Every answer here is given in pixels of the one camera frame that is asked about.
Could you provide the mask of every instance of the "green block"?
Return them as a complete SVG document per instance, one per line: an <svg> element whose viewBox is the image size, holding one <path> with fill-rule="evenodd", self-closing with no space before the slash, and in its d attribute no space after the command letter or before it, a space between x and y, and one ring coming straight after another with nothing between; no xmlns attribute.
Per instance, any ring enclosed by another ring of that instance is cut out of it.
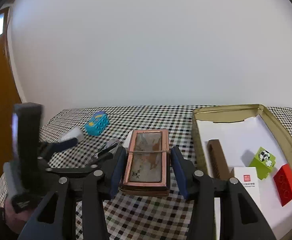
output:
<svg viewBox="0 0 292 240"><path fill-rule="evenodd" d="M249 167L256 167L257 177L262 180L267 178L268 174L273 170L273 167L276 164L275 160L275 156L260 147L252 159Z"/></svg>

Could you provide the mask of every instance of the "blue toy block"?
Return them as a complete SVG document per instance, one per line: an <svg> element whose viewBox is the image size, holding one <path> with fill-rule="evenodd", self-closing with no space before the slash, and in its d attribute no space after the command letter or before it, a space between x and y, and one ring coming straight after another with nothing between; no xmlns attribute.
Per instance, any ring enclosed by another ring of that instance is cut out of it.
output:
<svg viewBox="0 0 292 240"><path fill-rule="evenodd" d="M109 124L108 116L105 111L96 112L93 117L85 124L85 130L89 135L100 135Z"/></svg>

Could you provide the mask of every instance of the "small tray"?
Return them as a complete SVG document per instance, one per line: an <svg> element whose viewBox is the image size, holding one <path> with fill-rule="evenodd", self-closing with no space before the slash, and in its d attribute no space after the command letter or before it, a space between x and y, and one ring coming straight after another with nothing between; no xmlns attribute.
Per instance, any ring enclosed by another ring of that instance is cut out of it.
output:
<svg viewBox="0 0 292 240"><path fill-rule="evenodd" d="M260 115L276 139L287 163L289 163L289 166L292 169L292 137L278 119L276 119L276 117L263 105L214 106L195 109L193 111L192 136L198 168L208 174L197 120L211 121L214 123L233 123L241 122L249 117L255 117L258 115ZM292 229L281 239L292 239Z"/></svg>

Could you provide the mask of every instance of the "white eraser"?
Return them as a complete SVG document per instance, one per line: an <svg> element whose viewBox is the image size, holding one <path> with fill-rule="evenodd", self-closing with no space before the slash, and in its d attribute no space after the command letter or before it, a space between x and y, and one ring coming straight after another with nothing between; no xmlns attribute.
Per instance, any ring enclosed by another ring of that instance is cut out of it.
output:
<svg viewBox="0 0 292 240"><path fill-rule="evenodd" d="M84 134L82 133L81 129L78 126L73 127L66 133L63 133L59 137L58 142L63 142L72 138L77 138L78 142L84 140Z"/></svg>
<svg viewBox="0 0 292 240"><path fill-rule="evenodd" d="M255 167L234 167L232 176L237 178L261 210L259 181Z"/></svg>

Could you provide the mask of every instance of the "metal screw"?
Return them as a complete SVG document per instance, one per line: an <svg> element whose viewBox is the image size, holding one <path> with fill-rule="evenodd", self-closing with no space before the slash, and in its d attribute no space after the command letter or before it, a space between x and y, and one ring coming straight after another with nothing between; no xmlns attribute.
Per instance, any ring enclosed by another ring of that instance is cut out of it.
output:
<svg viewBox="0 0 292 240"><path fill-rule="evenodd" d="M60 184L64 184L64 183L66 183L67 182L67 178L66 177L61 177L61 178L59 178L59 183Z"/></svg>
<svg viewBox="0 0 292 240"><path fill-rule="evenodd" d="M229 181L232 184L237 184L238 183L238 180L236 178L234 178L234 177L230 178Z"/></svg>
<svg viewBox="0 0 292 240"><path fill-rule="evenodd" d="M204 173L203 173L202 171L200 171L200 170L196 170L196 171L194 172L194 174L195 174L195 176L197 176L197 177L202 177L202 176L204 176Z"/></svg>
<svg viewBox="0 0 292 240"><path fill-rule="evenodd" d="M102 176L103 175L103 171L101 171L101 170L94 171L94 175L96 177Z"/></svg>

